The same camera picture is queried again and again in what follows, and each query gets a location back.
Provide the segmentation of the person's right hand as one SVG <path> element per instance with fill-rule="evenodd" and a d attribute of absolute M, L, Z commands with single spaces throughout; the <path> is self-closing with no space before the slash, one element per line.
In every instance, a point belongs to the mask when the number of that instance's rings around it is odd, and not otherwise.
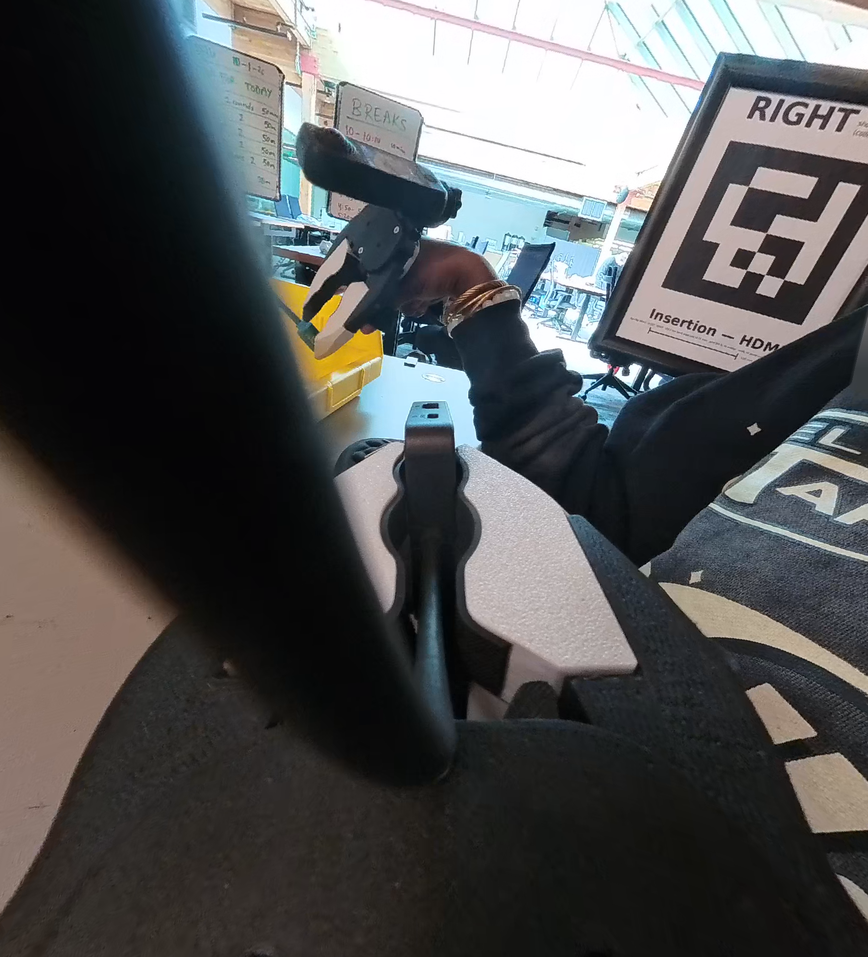
<path fill-rule="evenodd" d="M 472 339 L 474 332 L 509 339 L 524 331 L 519 296 L 484 257 L 461 246 L 423 240 L 397 285 L 394 303 L 408 316 L 443 305 L 442 325 L 455 340 Z"/>

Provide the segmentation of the whiteboard with ruled table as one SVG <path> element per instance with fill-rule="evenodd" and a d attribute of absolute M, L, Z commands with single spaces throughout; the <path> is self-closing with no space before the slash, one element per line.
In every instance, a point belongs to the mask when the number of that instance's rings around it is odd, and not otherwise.
<path fill-rule="evenodd" d="M 190 35 L 186 41 L 205 94 L 213 102 L 219 136 L 246 192 L 281 198 L 285 78 L 264 60 Z"/>

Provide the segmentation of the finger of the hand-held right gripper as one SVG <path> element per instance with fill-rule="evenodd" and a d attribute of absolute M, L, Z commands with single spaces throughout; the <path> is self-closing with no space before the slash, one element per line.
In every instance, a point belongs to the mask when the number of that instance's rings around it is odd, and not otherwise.
<path fill-rule="evenodd" d="M 374 295 L 365 281 L 349 284 L 339 305 L 313 340 L 314 358 L 325 360 L 342 348 L 368 323 L 367 316 L 374 308 Z"/>
<path fill-rule="evenodd" d="M 365 282 L 348 241 L 338 241 L 318 268 L 302 306 L 301 320 L 312 323 L 328 301 L 341 296 L 345 323 L 365 323 Z"/>

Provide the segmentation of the red ceiling pipe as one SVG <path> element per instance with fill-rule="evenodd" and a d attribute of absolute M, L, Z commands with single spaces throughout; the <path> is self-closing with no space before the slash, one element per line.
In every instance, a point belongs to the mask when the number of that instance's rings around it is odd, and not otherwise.
<path fill-rule="evenodd" d="M 578 61 L 592 63 L 596 66 L 615 70 L 627 76 L 649 78 L 696 92 L 702 91 L 705 86 L 705 81 L 700 78 L 669 73 L 659 68 L 649 67 L 623 59 L 619 56 L 597 54 L 590 50 L 561 44 L 551 39 L 544 39 L 517 30 L 506 29 L 476 18 L 463 17 L 432 6 L 423 6 L 407 1 L 374 1 L 373 4 L 434 22 L 443 22 L 453 27 L 470 30 L 471 32 L 483 33 L 510 43 L 518 43 L 522 46 L 532 47 L 545 53 L 559 54 Z"/>

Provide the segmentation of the small handwritten whiteboard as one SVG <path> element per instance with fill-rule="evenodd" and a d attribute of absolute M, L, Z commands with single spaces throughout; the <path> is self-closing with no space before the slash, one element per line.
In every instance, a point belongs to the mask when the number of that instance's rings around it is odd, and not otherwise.
<path fill-rule="evenodd" d="M 335 91 L 333 128 L 350 140 L 415 161 L 424 117 L 410 105 L 341 81 Z"/>

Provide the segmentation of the yellow plastic bin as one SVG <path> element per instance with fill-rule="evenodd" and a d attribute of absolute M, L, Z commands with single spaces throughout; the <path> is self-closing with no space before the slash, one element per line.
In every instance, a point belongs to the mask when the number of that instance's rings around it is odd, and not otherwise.
<path fill-rule="evenodd" d="M 321 420 L 354 400 L 380 376 L 382 335 L 379 331 L 370 335 L 358 332 L 336 352 L 319 360 L 297 333 L 296 320 L 308 287 L 280 279 L 270 279 L 270 285 L 282 303 L 283 325 L 312 411 Z"/>

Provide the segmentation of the person's black printed sweatshirt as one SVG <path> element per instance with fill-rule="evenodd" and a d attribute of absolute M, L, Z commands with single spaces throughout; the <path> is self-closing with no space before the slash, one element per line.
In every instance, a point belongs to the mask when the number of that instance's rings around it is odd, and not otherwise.
<path fill-rule="evenodd" d="M 641 570 L 726 652 L 868 924 L 868 400 L 842 393 Z"/>

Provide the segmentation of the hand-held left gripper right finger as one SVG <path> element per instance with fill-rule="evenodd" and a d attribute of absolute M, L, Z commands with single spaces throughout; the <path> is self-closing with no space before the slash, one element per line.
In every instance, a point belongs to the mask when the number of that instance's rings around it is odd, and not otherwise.
<path fill-rule="evenodd" d="M 516 472 L 458 447 L 455 640 L 466 717 L 500 720 L 517 692 L 559 696 L 575 678 L 631 676 L 638 662 L 568 514 Z"/>

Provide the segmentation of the black and silver square adapter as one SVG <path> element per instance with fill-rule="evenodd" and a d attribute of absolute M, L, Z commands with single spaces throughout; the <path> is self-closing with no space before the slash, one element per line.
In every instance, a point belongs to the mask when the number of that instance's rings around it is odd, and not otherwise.
<path fill-rule="evenodd" d="M 415 402 L 405 422 L 403 485 L 413 547 L 449 544 L 456 526 L 458 466 L 446 401 Z"/>

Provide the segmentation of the person's right forearm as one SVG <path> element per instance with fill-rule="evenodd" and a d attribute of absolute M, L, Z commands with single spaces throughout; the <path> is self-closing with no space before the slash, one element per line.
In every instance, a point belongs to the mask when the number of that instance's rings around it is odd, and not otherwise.
<path fill-rule="evenodd" d="M 514 303 L 464 319 L 454 339 L 485 454 L 643 564 L 849 386 L 865 325 L 860 310 L 732 372 L 676 377 L 609 427 Z"/>

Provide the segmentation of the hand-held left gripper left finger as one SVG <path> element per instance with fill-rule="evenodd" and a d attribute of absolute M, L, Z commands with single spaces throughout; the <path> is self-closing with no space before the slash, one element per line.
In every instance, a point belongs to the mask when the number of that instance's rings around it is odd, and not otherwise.
<path fill-rule="evenodd" d="M 352 473 L 344 475 L 341 483 L 335 482 L 381 609 L 392 621 L 404 613 L 408 592 L 409 561 L 404 556 L 407 533 L 401 469 L 396 484 L 385 481 L 349 483 L 346 479 L 352 478 Z"/>

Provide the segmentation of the framed marker sign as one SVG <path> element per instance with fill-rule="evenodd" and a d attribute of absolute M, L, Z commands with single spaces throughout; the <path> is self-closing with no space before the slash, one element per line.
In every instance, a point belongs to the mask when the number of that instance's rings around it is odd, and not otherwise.
<path fill-rule="evenodd" d="M 589 343 L 730 372 L 868 305 L 868 70 L 719 54 Z"/>

